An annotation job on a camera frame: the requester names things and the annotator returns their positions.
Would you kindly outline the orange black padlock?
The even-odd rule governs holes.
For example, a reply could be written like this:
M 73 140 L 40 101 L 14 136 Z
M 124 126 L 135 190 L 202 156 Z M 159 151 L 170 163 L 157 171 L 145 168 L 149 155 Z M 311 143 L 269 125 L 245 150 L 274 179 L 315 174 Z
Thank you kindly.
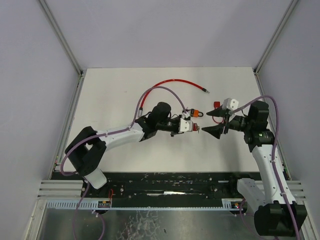
M 203 112 L 201 112 L 201 111 L 199 111 L 199 110 L 197 110 L 197 109 L 194 109 L 194 108 L 191 108 L 191 109 L 189 110 L 189 114 L 190 114 L 190 116 L 193 117 L 193 118 L 202 118 L 202 117 L 204 116 L 204 113 L 203 113 Z

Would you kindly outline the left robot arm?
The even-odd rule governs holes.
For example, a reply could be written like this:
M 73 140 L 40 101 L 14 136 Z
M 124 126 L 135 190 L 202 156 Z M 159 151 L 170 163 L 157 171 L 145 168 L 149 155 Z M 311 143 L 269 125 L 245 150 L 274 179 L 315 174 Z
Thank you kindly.
M 96 131 L 87 126 L 66 148 L 65 156 L 75 172 L 98 190 L 107 183 L 106 176 L 99 168 L 106 151 L 146 141 L 158 131 L 169 132 L 172 137 L 199 131 L 200 127 L 191 120 L 189 111 L 172 117 L 171 110 L 168 103 L 159 102 L 152 111 L 135 119 L 131 125 L 105 131 Z

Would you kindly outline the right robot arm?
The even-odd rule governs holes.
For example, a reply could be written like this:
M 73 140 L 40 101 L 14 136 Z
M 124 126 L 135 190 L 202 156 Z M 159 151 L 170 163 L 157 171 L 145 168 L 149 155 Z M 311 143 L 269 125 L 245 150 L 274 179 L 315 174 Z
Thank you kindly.
M 256 100 L 250 104 L 248 114 L 240 116 L 235 112 L 238 104 L 237 100 L 227 98 L 220 107 L 207 112 L 223 122 L 202 130 L 217 139 L 229 130 L 244 134 L 258 166 L 263 190 L 251 178 L 238 179 L 236 188 L 253 210 L 256 232 L 260 236 L 298 238 L 307 210 L 297 203 L 282 172 L 276 136 L 268 129 L 269 105 Z

